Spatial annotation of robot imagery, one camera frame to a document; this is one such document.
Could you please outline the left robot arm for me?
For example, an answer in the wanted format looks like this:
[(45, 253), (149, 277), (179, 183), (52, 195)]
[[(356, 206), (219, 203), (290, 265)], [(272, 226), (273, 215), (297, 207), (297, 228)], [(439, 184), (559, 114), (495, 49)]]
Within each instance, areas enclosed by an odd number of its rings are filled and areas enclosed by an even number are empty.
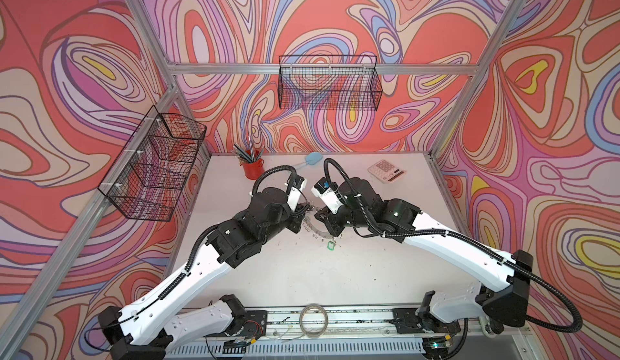
[(208, 285), (259, 254), (284, 229), (300, 232), (308, 203), (298, 187), (254, 191), (247, 209), (204, 230), (187, 261), (138, 300), (98, 315), (98, 327), (114, 359), (163, 359), (201, 337), (232, 336), (249, 322), (235, 295), (184, 313), (182, 309)]

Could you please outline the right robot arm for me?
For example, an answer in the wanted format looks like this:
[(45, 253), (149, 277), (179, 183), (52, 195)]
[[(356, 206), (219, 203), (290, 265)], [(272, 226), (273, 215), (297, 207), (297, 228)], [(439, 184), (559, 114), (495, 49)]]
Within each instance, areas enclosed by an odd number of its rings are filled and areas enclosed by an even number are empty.
[(445, 227), (419, 207), (401, 199), (382, 200), (364, 179), (342, 185), (320, 179), (313, 195), (324, 203), (316, 219), (337, 237), (347, 228), (368, 228), (372, 237), (384, 237), (417, 247), (460, 268), (473, 282), (426, 293), (418, 315), (433, 324), (486, 316), (499, 325), (521, 328), (526, 323), (534, 258), (523, 250), (513, 253), (486, 245)]

